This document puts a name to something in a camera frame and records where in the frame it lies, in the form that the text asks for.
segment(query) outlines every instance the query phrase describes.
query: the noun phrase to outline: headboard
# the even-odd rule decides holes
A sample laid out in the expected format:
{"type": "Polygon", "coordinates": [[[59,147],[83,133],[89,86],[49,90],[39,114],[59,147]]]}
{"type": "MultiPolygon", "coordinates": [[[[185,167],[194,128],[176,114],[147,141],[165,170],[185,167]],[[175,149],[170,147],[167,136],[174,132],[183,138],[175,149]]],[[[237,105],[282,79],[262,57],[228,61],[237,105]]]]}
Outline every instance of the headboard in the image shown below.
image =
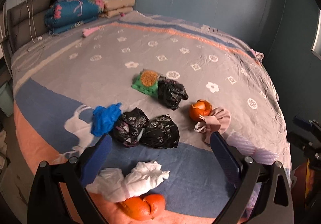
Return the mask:
{"type": "Polygon", "coordinates": [[[44,16],[49,8],[49,2],[50,0],[27,0],[7,10],[6,30],[12,53],[31,40],[28,8],[30,16],[33,17],[30,21],[32,37],[36,37],[34,30],[37,36],[48,32],[44,16]]]}

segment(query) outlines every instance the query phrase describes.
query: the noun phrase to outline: light green bin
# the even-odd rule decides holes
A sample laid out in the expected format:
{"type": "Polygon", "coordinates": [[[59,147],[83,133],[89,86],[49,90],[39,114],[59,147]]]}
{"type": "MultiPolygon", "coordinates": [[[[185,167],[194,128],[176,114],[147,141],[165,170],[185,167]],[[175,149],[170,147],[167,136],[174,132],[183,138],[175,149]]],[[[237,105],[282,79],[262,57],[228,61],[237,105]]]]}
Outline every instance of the light green bin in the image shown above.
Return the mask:
{"type": "Polygon", "coordinates": [[[13,94],[8,82],[0,87],[0,109],[7,117],[13,114],[13,94]]]}

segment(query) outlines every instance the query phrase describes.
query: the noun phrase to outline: metal screw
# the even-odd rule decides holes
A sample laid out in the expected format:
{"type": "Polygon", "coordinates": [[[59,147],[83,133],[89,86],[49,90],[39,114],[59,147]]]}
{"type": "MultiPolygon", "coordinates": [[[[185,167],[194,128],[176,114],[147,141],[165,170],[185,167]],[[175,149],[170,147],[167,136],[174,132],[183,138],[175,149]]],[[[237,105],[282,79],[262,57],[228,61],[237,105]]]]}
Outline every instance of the metal screw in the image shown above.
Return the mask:
{"type": "Polygon", "coordinates": [[[277,167],[279,167],[279,168],[281,168],[281,167],[282,167],[282,163],[281,163],[281,162],[279,162],[279,161],[276,161],[276,162],[275,162],[275,165],[276,165],[277,167]]]}
{"type": "Polygon", "coordinates": [[[245,160],[247,163],[249,163],[249,164],[253,163],[253,158],[250,157],[250,156],[246,156],[246,157],[244,158],[244,160],[245,160]]]}
{"type": "Polygon", "coordinates": [[[39,166],[40,166],[41,168],[44,168],[46,165],[47,165],[47,162],[46,162],[46,161],[42,161],[42,162],[39,164],[39,166]]]}
{"type": "Polygon", "coordinates": [[[78,158],[76,156],[73,156],[69,159],[70,163],[76,163],[78,161],[78,158]]]}

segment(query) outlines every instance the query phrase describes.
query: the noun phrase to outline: black plastic bag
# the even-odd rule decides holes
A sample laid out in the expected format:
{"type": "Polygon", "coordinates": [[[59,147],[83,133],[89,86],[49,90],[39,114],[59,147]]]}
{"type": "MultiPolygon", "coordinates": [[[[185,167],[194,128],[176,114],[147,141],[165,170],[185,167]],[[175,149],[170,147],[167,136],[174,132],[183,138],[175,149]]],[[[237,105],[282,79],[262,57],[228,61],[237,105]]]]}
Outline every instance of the black plastic bag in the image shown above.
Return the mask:
{"type": "Polygon", "coordinates": [[[160,77],[158,81],[158,100],[174,111],[179,108],[179,102],[182,99],[188,99],[184,86],[175,80],[160,77]]]}
{"type": "Polygon", "coordinates": [[[138,138],[144,131],[143,127],[148,122],[148,117],[137,107],[130,112],[124,112],[114,125],[113,137],[127,147],[137,146],[138,138]]]}
{"type": "Polygon", "coordinates": [[[152,148],[176,148],[179,143],[179,129],[169,115],[162,115],[145,125],[139,143],[152,148]]]}

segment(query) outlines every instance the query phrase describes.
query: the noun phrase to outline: crumpled blue bag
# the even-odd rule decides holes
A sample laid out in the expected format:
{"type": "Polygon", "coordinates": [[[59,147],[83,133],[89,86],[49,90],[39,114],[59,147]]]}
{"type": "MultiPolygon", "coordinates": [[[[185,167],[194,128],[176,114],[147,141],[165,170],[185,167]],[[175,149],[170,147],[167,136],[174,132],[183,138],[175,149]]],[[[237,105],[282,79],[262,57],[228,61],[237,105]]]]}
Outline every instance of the crumpled blue bag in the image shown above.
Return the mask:
{"type": "Polygon", "coordinates": [[[110,106],[103,107],[97,106],[92,112],[93,120],[91,133],[94,136],[102,136],[108,134],[114,127],[114,123],[121,116],[120,107],[121,103],[112,104],[110,106]]]}

